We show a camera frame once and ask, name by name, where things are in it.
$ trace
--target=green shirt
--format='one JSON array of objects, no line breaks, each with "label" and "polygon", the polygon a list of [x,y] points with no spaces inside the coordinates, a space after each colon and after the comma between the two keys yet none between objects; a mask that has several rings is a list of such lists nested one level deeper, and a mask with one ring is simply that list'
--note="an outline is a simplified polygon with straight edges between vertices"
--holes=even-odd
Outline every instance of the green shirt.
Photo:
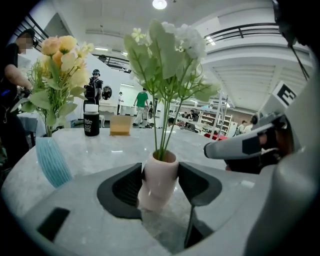
[{"label": "green shirt", "polygon": [[138,93],[136,98],[137,98],[136,106],[144,108],[146,105],[145,101],[148,99],[148,94],[142,91]]}]

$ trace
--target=khaki pants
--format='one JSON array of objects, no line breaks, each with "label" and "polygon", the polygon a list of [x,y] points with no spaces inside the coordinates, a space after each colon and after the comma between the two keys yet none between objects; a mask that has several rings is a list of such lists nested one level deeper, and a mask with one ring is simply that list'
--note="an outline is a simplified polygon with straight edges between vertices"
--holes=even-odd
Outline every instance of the khaki pants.
[{"label": "khaki pants", "polygon": [[142,113],[144,112],[144,107],[142,106],[137,106],[136,109],[138,110],[138,113],[136,114],[136,118],[134,119],[134,123],[135,124],[140,124],[142,123],[143,119],[142,119]]}]

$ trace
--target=white bottle cap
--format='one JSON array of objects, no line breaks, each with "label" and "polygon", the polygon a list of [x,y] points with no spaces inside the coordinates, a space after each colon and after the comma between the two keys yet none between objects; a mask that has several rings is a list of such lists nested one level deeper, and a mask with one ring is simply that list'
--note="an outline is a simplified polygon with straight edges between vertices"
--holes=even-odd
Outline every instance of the white bottle cap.
[{"label": "white bottle cap", "polygon": [[84,106],[84,111],[85,112],[98,112],[99,106],[96,104],[86,104]]}]

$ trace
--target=bottle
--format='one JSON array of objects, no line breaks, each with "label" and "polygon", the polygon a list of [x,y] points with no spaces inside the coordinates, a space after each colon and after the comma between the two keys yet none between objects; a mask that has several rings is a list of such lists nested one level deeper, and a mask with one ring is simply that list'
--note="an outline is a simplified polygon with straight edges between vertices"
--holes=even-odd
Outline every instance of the bottle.
[{"label": "bottle", "polygon": [[86,104],[84,106],[84,134],[87,136],[97,136],[99,127],[99,106],[96,104]]}]

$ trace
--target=backpack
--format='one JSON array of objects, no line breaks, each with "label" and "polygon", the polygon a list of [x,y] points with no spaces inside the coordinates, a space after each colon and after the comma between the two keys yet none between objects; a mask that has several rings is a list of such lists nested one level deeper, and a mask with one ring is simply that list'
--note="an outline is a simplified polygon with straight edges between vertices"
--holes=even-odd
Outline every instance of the backpack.
[{"label": "backpack", "polygon": [[97,96],[97,94],[98,94],[97,82],[98,81],[99,81],[99,78],[91,77],[89,84],[84,86],[84,88],[85,88],[84,96],[87,99],[94,99]]}]

